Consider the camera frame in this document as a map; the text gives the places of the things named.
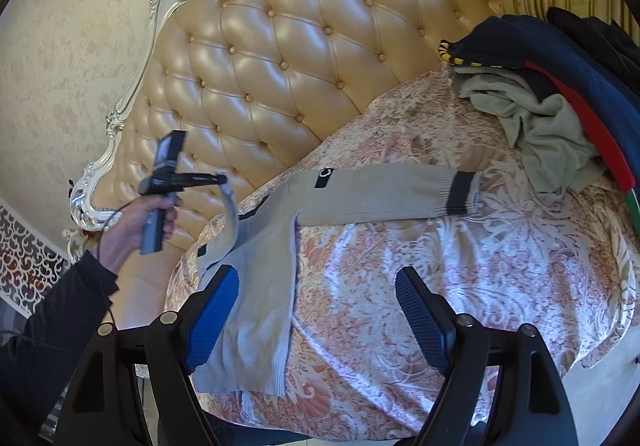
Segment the black sleeve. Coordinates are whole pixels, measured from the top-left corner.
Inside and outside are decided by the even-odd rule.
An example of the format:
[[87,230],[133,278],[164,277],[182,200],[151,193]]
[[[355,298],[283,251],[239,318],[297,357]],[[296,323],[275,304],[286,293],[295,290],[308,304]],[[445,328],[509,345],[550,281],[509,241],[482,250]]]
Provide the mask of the black sleeve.
[[40,426],[58,402],[82,352],[117,291],[116,276],[90,253],[62,275],[27,320],[23,336],[0,348],[0,398],[31,429]]

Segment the person's arm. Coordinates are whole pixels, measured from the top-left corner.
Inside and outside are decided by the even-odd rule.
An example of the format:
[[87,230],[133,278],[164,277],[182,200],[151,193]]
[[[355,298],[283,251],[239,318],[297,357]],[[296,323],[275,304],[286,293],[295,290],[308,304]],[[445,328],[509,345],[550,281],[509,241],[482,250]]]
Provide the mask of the person's arm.
[[22,336],[38,343],[15,336],[0,348],[0,397],[29,428],[58,402],[116,290],[116,275],[86,253],[27,320]]
[[164,233],[169,237],[174,204],[181,204],[178,197],[149,196],[124,208],[119,222],[102,235],[100,263],[85,253],[37,305],[24,333],[0,347],[0,399],[24,425],[38,430],[58,402],[107,312],[108,297],[118,289],[116,274],[140,248],[148,214],[168,210]]

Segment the black jacket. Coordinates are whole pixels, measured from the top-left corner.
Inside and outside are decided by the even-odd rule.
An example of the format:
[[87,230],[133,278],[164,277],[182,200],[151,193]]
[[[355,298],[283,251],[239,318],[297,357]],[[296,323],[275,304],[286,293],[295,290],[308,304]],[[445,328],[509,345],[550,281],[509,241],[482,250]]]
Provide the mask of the black jacket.
[[40,426],[76,369],[116,292],[116,276],[89,253],[69,268],[27,320],[23,336],[0,347],[0,445],[39,444]]

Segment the sweater cuff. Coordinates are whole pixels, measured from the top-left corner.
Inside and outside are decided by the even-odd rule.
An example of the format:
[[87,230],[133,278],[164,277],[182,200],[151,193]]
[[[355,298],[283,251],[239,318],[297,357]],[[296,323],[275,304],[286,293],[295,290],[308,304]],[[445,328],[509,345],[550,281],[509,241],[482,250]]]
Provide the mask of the sweater cuff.
[[82,282],[98,296],[111,296],[118,290],[117,276],[101,266],[89,251],[84,252],[76,269]]

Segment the floral fabric cover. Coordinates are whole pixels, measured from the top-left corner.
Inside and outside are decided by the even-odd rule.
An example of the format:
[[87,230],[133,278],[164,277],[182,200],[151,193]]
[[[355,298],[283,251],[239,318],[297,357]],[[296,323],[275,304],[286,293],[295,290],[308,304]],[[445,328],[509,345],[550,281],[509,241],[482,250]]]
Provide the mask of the floral fabric cover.
[[[486,326],[536,325],[562,375],[576,362],[594,365],[640,320],[637,242],[615,184],[603,177],[542,205],[497,119],[453,95],[444,65],[377,98],[240,211],[300,169],[398,161],[483,170],[480,213],[299,228],[286,396],[198,394],[205,410],[328,440],[416,434],[442,377],[424,360],[396,301],[403,266]],[[222,225],[222,216],[213,219],[183,256],[167,309],[179,309],[196,288],[196,250]],[[487,370],[474,421],[487,418],[496,377],[496,368]]]

